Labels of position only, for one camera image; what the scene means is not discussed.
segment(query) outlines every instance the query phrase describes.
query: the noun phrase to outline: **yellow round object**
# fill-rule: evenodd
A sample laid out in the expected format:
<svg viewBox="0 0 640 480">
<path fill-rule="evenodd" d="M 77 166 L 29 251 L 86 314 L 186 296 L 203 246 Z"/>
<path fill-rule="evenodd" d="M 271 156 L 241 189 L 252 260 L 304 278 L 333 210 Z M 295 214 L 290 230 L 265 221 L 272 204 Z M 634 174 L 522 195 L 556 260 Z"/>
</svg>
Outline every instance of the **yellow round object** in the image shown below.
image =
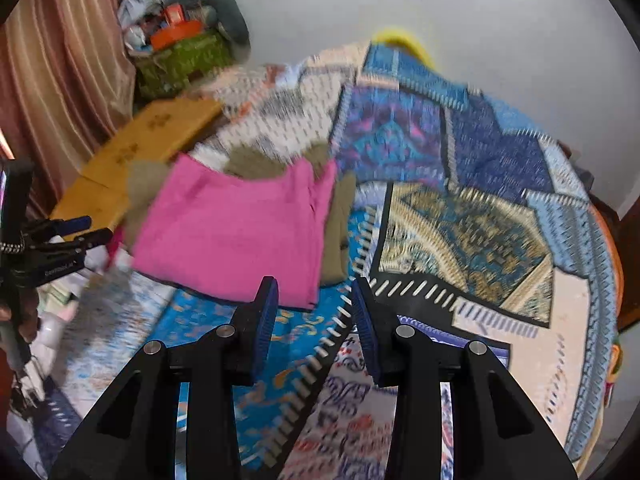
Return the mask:
<svg viewBox="0 0 640 480">
<path fill-rule="evenodd" d="M 388 46 L 404 48 L 409 54 L 419 59 L 430 70 L 435 70 L 433 59 L 417 38 L 401 28 L 385 28 L 371 38 L 371 43 L 383 43 Z"/>
</svg>

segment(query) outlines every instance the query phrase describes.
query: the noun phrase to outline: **magenta cloth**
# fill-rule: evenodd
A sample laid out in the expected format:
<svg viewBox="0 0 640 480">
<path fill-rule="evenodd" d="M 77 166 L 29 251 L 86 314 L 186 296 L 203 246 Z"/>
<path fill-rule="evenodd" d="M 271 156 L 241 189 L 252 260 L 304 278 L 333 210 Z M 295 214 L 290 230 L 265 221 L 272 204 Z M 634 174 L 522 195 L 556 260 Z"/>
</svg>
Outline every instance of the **magenta cloth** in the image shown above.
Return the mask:
<svg viewBox="0 0 640 480">
<path fill-rule="evenodd" d="M 215 298 L 252 301 L 263 276 L 281 306 L 313 308 L 336 167 L 314 181 L 300 158 L 269 180 L 242 180 L 180 155 L 149 209 L 134 269 Z"/>
</svg>

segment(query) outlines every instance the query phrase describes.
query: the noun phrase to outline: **bed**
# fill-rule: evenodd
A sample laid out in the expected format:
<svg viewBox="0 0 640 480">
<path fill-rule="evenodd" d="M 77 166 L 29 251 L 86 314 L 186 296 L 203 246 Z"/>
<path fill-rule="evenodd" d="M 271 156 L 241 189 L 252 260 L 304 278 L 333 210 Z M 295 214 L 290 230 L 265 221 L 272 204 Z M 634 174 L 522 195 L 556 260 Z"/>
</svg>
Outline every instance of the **bed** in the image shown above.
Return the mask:
<svg viewBox="0 0 640 480">
<path fill-rule="evenodd" d="M 350 282 L 361 275 L 402 322 L 434 340 L 484 340 L 578 470 L 597 436 L 622 297 L 606 225 L 542 128 L 480 89 L 446 81 L 414 54 L 350 44 L 296 66 L 234 67 L 190 91 L 225 105 L 228 123 L 191 152 L 212 170 L 222 170 L 238 145 L 291 161 L 324 140 L 338 171 L 353 171 L 359 184 L 349 220 L 350 278 L 323 287 L 312 312 L 281 309 L 260 380 L 234 390 L 248 473 L 383 477 L 395 391 L 373 385 L 357 330 L 344 322 Z M 46 476 L 82 416 L 146 340 L 196 340 L 233 310 L 112 269 L 83 295 L 65 333 L 50 410 L 15 421 L 27 462 Z M 330 356 L 330 364 L 319 365 L 318 356 Z M 454 468 L 447 384 L 441 393 L 445 480 Z M 184 387 L 177 478 L 184 476 L 186 401 Z"/>
</svg>

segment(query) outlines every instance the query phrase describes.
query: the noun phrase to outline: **human hand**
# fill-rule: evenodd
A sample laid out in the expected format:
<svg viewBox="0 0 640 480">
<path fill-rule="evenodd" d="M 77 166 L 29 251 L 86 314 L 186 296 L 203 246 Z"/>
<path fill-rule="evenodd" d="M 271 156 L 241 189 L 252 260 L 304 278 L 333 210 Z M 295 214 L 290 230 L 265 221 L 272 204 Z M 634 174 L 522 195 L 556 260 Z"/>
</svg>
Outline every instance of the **human hand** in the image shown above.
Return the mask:
<svg viewBox="0 0 640 480">
<path fill-rule="evenodd" d="M 20 288 L 19 293 L 22 323 L 18 327 L 18 332 L 27 343 L 30 343 L 38 335 L 38 304 L 40 303 L 40 298 L 35 288 Z M 10 319 L 11 309 L 0 303 L 0 321 L 9 321 Z"/>
</svg>

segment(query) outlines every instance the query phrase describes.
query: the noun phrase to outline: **blue patterned fabric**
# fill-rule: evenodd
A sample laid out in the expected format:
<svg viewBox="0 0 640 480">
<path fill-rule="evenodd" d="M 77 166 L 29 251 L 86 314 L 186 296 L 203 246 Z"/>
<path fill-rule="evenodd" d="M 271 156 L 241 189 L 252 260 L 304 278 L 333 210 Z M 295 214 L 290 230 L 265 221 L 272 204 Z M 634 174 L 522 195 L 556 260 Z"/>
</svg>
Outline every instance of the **blue patterned fabric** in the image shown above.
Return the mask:
<svg viewBox="0 0 640 480">
<path fill-rule="evenodd" d="M 520 204 L 525 203 L 522 192 L 526 189 L 554 191 L 538 139 L 503 134 L 482 96 L 470 95 L 469 106 L 452 110 L 450 117 L 456 165 L 452 178 L 457 184 Z"/>
<path fill-rule="evenodd" d="M 542 134 L 544 130 L 517 108 L 484 94 L 504 134 Z"/>
<path fill-rule="evenodd" d="M 358 181 L 397 180 L 444 188 L 440 107 L 383 88 L 345 88 L 332 153 L 340 173 Z"/>
<path fill-rule="evenodd" d="M 398 48 L 371 45 L 362 72 L 390 76 L 446 107 L 462 109 L 468 103 L 464 86 L 447 81 Z"/>
<path fill-rule="evenodd" d="M 606 240 L 588 205 L 540 193 L 529 194 L 527 202 L 536 211 L 554 264 L 589 280 L 591 307 L 582 379 L 564 446 L 569 458 L 576 460 L 591 436 L 602 403 L 616 333 L 613 267 Z"/>
<path fill-rule="evenodd" d="M 363 220 L 363 212 L 356 212 L 350 218 L 352 261 L 357 257 L 360 246 L 358 223 Z M 332 317 L 338 306 L 343 305 L 340 298 L 343 293 L 343 285 L 321 288 L 319 303 L 313 312 L 279 309 L 267 361 L 260 378 L 251 388 L 234 386 L 240 460 L 247 467 L 258 468 L 262 463 L 259 456 L 261 441 L 268 436 L 274 420 L 280 415 L 281 403 L 294 391 L 292 381 L 300 377 L 297 368 L 307 355 L 314 354 L 314 347 L 321 337 L 331 337 L 327 329 L 335 327 Z M 216 326 L 228 323 L 234 310 L 232 306 L 205 300 L 180 290 L 148 340 L 158 339 L 167 346 L 196 341 Z M 180 390 L 178 406 L 178 434 L 186 429 L 187 402 L 188 387 L 184 384 Z M 178 449 L 178 462 L 180 452 L 184 453 L 184 450 Z M 184 467 L 178 464 L 177 478 L 183 474 Z"/>
</svg>

